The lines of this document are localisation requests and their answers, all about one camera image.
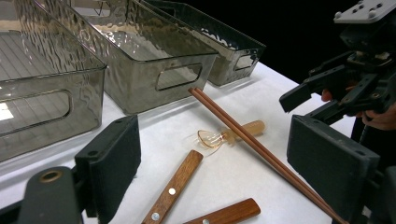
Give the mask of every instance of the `dark backdrop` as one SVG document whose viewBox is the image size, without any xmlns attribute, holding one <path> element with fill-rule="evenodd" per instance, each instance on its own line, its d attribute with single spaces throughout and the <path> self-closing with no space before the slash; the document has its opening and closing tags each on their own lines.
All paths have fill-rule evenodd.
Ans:
<svg viewBox="0 0 396 224">
<path fill-rule="evenodd" d="M 260 62 L 297 83 L 308 71 L 345 51 L 339 38 L 345 24 L 335 24 L 337 11 L 357 0 L 335 1 L 197 1 L 189 4 L 205 14 L 262 42 L 266 49 Z"/>
</svg>

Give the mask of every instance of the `white tabletop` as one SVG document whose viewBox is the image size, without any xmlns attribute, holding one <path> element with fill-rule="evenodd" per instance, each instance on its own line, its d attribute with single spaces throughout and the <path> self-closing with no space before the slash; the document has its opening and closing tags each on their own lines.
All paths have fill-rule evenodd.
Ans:
<svg viewBox="0 0 396 224">
<path fill-rule="evenodd" d="M 204 92 L 241 125 L 263 120 L 266 129 L 257 139 L 293 170 L 286 157 L 291 115 L 305 115 L 323 104 L 313 94 L 311 100 L 285 113 L 279 97 L 296 85 L 258 63 L 250 77 L 222 87 L 207 83 Z M 21 200 L 27 180 L 37 172 L 58 165 L 73 167 L 76 153 L 111 121 L 123 116 L 105 95 L 99 129 L 0 163 L 0 208 Z M 141 223 L 190 150 L 208 152 L 197 147 L 196 132 L 225 127 L 193 96 L 141 113 L 138 120 L 141 164 L 111 221 L 114 224 Z M 343 118 L 332 126 L 350 136 L 353 121 Z M 234 146 L 223 144 L 204 157 L 164 223 L 183 223 L 248 198 L 256 201 L 261 213 L 244 223 L 332 223 L 243 141 Z M 97 223 L 95 218 L 84 221 Z"/>
</svg>

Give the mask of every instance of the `brown wooden handle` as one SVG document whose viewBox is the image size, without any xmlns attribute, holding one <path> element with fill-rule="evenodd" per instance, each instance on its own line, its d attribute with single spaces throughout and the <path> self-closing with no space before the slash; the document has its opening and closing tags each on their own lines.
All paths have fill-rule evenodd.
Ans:
<svg viewBox="0 0 396 224">
<path fill-rule="evenodd" d="M 232 224 L 244 221 L 251 217 L 255 217 L 260 212 L 260 207 L 253 199 L 249 198 L 240 203 L 235 203 L 203 217 L 198 217 L 194 220 L 188 221 L 185 224 Z"/>
<path fill-rule="evenodd" d="M 195 150 L 190 151 L 142 223 L 161 223 L 163 221 L 203 157 L 201 153 Z"/>
</svg>

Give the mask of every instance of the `chopstick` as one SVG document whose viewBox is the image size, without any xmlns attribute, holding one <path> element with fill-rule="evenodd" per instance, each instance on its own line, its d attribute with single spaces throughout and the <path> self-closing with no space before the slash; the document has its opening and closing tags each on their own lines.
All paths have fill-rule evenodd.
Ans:
<svg viewBox="0 0 396 224">
<path fill-rule="evenodd" d="M 340 224 L 348 222 L 339 217 L 332 208 L 309 186 L 305 184 L 294 172 L 292 172 L 285 164 L 283 164 L 276 156 L 274 156 L 266 147 L 264 147 L 256 138 L 248 133 L 241 125 L 239 125 L 231 116 L 221 109 L 214 101 L 212 101 L 203 91 L 198 88 L 189 88 L 189 92 L 200 101 L 206 108 L 223 121 L 231 130 L 233 130 L 241 139 L 250 145 L 257 153 L 265 158 L 282 176 L 288 180 L 303 195 L 316 204 L 323 212 L 329 215 Z"/>
</svg>

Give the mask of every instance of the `transparent gray bin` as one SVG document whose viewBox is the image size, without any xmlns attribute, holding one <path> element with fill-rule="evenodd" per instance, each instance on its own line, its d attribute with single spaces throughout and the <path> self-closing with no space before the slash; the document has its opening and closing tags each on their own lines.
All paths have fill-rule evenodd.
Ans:
<svg viewBox="0 0 396 224">
<path fill-rule="evenodd" d="M 107 0 L 108 16 L 83 14 L 67 4 L 46 1 L 107 63 L 105 92 L 125 114 L 191 96 L 191 87 L 204 88 L 218 53 L 172 22 L 133 0 Z"/>
<path fill-rule="evenodd" d="M 105 69 L 34 0 L 0 0 L 0 161 L 98 128 Z"/>
<path fill-rule="evenodd" d="M 266 48 L 188 4 L 162 0 L 141 0 L 141 3 L 219 52 L 208 78 L 217 86 L 250 77 Z"/>
</svg>

